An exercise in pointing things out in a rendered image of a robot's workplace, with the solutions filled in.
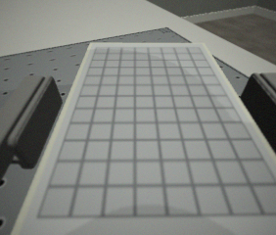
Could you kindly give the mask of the grey perforated base plate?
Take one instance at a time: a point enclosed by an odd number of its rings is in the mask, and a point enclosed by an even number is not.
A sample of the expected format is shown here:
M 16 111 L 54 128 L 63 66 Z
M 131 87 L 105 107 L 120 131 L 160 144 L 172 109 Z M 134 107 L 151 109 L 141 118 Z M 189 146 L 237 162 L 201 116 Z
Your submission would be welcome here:
M 63 100 L 36 166 L 10 164 L 0 183 L 0 235 L 11 235 L 24 199 L 42 160 L 90 43 L 193 43 L 168 27 L 0 57 L 0 109 L 26 76 L 51 75 Z M 213 56 L 213 55 L 212 55 Z M 249 77 L 213 56 L 241 97 Z

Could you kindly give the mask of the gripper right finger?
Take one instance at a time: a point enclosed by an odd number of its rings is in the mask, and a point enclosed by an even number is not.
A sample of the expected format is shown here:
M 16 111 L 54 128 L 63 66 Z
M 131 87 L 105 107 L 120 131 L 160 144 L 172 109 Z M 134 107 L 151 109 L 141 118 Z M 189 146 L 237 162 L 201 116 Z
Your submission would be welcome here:
M 253 73 L 240 99 L 276 154 L 276 72 Z

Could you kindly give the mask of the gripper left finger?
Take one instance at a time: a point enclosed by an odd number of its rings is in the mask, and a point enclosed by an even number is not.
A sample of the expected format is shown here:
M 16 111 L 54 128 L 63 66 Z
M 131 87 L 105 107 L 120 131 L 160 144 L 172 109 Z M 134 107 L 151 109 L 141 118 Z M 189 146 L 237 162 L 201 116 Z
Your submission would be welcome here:
M 63 104 L 52 76 L 26 76 L 0 110 L 0 182 L 10 164 L 36 166 Z

